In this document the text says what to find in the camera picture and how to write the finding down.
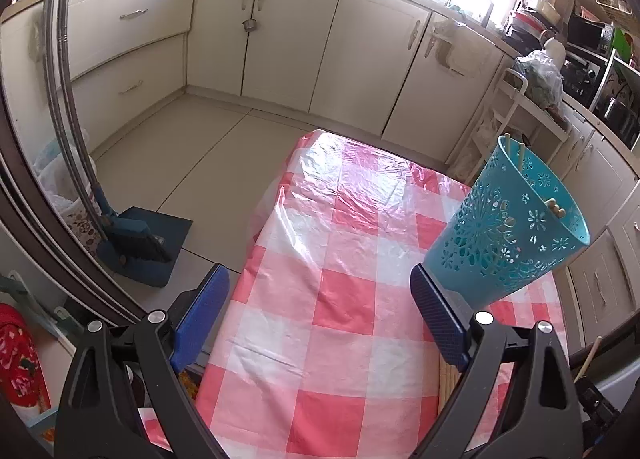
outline blue gripper pad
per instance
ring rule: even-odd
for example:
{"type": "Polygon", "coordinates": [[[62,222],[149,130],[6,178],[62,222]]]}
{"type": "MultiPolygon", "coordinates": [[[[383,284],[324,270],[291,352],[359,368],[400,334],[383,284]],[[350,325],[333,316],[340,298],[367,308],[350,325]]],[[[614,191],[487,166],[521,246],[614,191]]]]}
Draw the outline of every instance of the blue gripper pad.
{"type": "Polygon", "coordinates": [[[440,354],[463,373],[469,365],[466,330],[421,264],[411,271],[411,294],[440,354]]]}
{"type": "Polygon", "coordinates": [[[181,300],[190,301],[186,312],[181,314],[180,320],[174,325],[174,352],[169,361],[175,373],[180,373],[196,360],[228,294],[229,272],[223,265],[216,264],[196,291],[181,293],[175,300],[169,310],[172,322],[176,318],[172,313],[174,306],[177,307],[181,300]]]}

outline kitchen cabinet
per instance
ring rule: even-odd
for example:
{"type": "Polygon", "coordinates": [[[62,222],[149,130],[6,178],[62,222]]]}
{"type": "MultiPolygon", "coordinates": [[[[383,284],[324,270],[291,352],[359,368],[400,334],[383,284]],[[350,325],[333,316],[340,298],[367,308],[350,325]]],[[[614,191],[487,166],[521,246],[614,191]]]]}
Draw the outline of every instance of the kitchen cabinet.
{"type": "Polygon", "coordinates": [[[189,31],[192,6],[193,0],[71,0],[71,77],[139,46],[189,31]]]}
{"type": "Polygon", "coordinates": [[[566,103],[561,102],[560,107],[570,124],[569,137],[554,156],[549,168],[558,178],[564,179],[591,141],[595,129],[580,113],[566,103]]]}
{"type": "Polygon", "coordinates": [[[466,77],[442,65],[434,27],[447,19],[433,14],[406,78],[383,139],[444,162],[473,117],[500,65],[493,48],[477,76],[466,77]]]}
{"type": "Polygon", "coordinates": [[[254,0],[194,0],[187,83],[240,96],[254,0]]]}
{"type": "Polygon", "coordinates": [[[640,299],[640,184],[607,224],[625,275],[632,299],[637,305],[640,299]]]}
{"type": "Polygon", "coordinates": [[[242,95],[308,112],[338,0],[255,0],[242,95]]]}
{"type": "Polygon", "coordinates": [[[585,344],[624,323],[636,310],[611,234],[606,231],[569,265],[585,344]]]}
{"type": "Polygon", "coordinates": [[[75,80],[78,119],[88,134],[89,151],[182,86],[183,35],[136,49],[75,80]]]}
{"type": "Polygon", "coordinates": [[[591,137],[562,182],[580,207],[592,241],[625,202],[636,179],[604,136],[591,137]]]}
{"type": "Polygon", "coordinates": [[[403,0],[340,0],[310,112],[382,134],[429,16],[403,0]]]}

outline tiled floor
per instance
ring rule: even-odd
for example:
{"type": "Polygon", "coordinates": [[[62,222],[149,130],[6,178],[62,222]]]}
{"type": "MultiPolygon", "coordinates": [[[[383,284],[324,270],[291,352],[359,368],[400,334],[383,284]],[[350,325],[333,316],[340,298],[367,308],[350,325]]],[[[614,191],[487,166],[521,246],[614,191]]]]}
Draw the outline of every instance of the tiled floor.
{"type": "MultiPolygon", "coordinates": [[[[292,147],[313,126],[207,98],[184,95],[145,120],[97,161],[111,205],[193,220],[171,281],[154,289],[116,281],[142,307],[167,309],[219,262],[242,271],[247,222],[292,147]]],[[[207,341],[212,344],[215,331],[207,341]]]]}

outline pink checkered tablecloth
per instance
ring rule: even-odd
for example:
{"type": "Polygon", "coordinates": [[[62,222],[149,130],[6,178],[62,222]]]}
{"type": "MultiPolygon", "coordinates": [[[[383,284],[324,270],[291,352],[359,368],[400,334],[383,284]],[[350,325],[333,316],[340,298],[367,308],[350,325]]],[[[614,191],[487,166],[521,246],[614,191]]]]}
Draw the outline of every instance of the pink checkered tablecloth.
{"type": "MultiPolygon", "coordinates": [[[[262,202],[196,399],[230,457],[409,457],[436,420],[440,371],[409,275],[468,190],[335,134],[300,138],[262,202]]],[[[548,320],[566,342],[550,273],[490,310],[548,320]]],[[[504,365],[470,447],[489,437],[509,378],[504,365]]]]}

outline metal screw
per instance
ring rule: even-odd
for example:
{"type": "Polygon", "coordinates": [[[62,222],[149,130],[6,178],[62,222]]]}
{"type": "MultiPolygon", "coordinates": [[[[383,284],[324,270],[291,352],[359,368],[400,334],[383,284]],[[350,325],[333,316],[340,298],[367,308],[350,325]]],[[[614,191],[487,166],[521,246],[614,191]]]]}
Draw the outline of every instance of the metal screw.
{"type": "Polygon", "coordinates": [[[165,318],[166,318],[166,315],[164,314],[163,311],[151,312],[149,313],[149,316],[146,317],[146,319],[152,324],[159,324],[161,322],[164,322],[165,318]]]}
{"type": "Polygon", "coordinates": [[[476,322],[482,325],[490,325],[494,322],[494,317],[491,313],[487,313],[486,311],[480,311],[476,313],[476,322]]]}
{"type": "Polygon", "coordinates": [[[97,333],[102,329],[102,322],[100,320],[94,320],[86,328],[89,330],[89,333],[97,333]]]}
{"type": "Polygon", "coordinates": [[[554,330],[554,327],[549,324],[549,322],[538,322],[538,329],[540,329],[543,333],[551,333],[554,330]]]}

